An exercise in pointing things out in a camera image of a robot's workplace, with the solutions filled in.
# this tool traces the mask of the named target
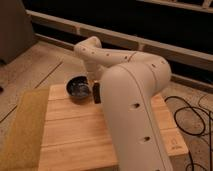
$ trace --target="black cable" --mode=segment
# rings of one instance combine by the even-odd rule
[[[178,126],[178,128],[179,128],[181,131],[183,131],[184,133],[186,133],[186,134],[188,134],[188,135],[191,135],[191,136],[201,136],[202,134],[204,134],[205,131],[206,131],[206,124],[205,124],[204,119],[201,117],[201,115],[200,115],[197,111],[195,111],[195,114],[199,117],[199,119],[200,119],[200,121],[202,122],[202,125],[203,125],[203,129],[202,129],[200,132],[198,132],[198,133],[191,133],[191,132],[189,132],[189,131],[186,131],[184,128],[182,128],[182,127],[180,126],[180,124],[178,123],[178,120],[177,120],[177,114],[178,114],[180,111],[184,110],[184,109],[191,109],[191,110],[193,110],[193,111],[195,111],[194,109],[199,109],[199,110],[201,110],[202,112],[205,112],[204,110],[202,110],[202,109],[200,109],[200,108],[197,108],[197,107],[194,107],[194,106],[186,106],[186,107],[179,108],[179,109],[176,110],[175,113],[174,113],[174,120],[175,120],[175,123],[176,123],[176,125]]]
[[[178,99],[178,100],[181,100],[183,101],[187,106],[185,107],[181,107],[179,109],[177,109],[174,113],[174,120],[175,120],[175,123],[177,124],[178,128],[183,131],[184,133],[188,134],[188,135],[191,135],[191,136],[196,136],[198,138],[201,138],[208,146],[209,146],[209,157],[210,157],[210,164],[209,164],[209,167],[210,167],[210,171],[212,171],[212,142],[211,142],[211,133],[212,133],[212,130],[211,130],[211,121],[213,121],[213,118],[211,117],[211,113],[212,111],[203,107],[201,105],[201,100],[204,98],[201,97],[198,101],[198,105],[199,107],[196,107],[196,106],[192,106],[190,103],[188,103],[184,98],[182,97],[179,97],[179,96],[169,96],[165,99],[165,101],[168,101],[169,99]],[[201,121],[202,125],[203,125],[203,128],[200,132],[198,133],[192,133],[192,132],[189,132],[187,130],[185,130],[183,127],[181,127],[181,125],[178,123],[178,120],[177,120],[177,115],[180,111],[182,110],[185,110],[185,109],[191,109],[194,114],[199,118],[199,120]],[[207,115],[208,116],[208,119],[209,119],[209,130],[208,132],[206,133],[206,123],[204,121],[204,119],[202,118],[201,114],[199,112],[202,112],[203,114]],[[208,142],[202,138],[203,136],[206,136],[206,135],[209,135],[209,144]],[[193,158],[192,158],[192,155],[191,155],[191,152],[189,151],[189,158],[190,158],[190,164],[188,164],[186,166],[186,171],[188,171],[188,168],[191,166],[192,167],[192,171],[194,171],[194,166],[199,166],[200,168],[202,168],[204,171],[208,171],[205,167],[203,167],[201,164],[199,163],[194,163],[193,161]]]

